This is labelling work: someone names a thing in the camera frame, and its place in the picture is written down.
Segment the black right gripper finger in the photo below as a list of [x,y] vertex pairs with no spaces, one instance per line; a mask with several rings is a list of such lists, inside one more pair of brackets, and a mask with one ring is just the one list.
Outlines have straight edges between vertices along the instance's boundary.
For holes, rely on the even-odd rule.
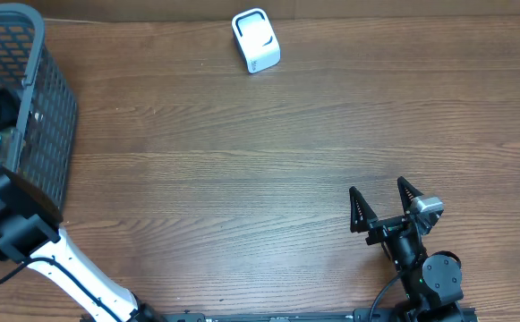
[[396,182],[404,212],[417,214],[419,210],[417,209],[417,203],[414,202],[414,199],[422,196],[423,193],[409,183],[404,176],[398,177]]
[[369,231],[378,221],[377,215],[354,186],[349,189],[349,196],[351,208],[350,231],[352,233]]

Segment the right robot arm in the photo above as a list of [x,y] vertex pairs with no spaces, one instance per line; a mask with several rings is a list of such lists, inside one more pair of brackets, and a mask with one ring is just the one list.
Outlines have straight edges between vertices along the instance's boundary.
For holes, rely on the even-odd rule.
[[459,302],[462,262],[451,251],[429,254],[422,238],[430,233],[444,212],[444,202],[425,195],[403,176],[396,181],[403,214],[379,219],[362,193],[349,189],[350,231],[367,233],[366,243],[378,244],[396,275],[367,309],[354,311],[355,321],[468,321],[472,310]]

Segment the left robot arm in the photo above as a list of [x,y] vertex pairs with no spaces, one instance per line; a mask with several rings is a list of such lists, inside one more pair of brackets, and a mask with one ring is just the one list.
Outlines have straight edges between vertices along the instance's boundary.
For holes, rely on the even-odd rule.
[[[0,122],[19,111],[13,95],[0,89]],[[162,315],[106,276],[74,244],[58,207],[39,188],[0,165],[0,260],[32,269],[60,287],[88,313],[88,321],[160,321]]]

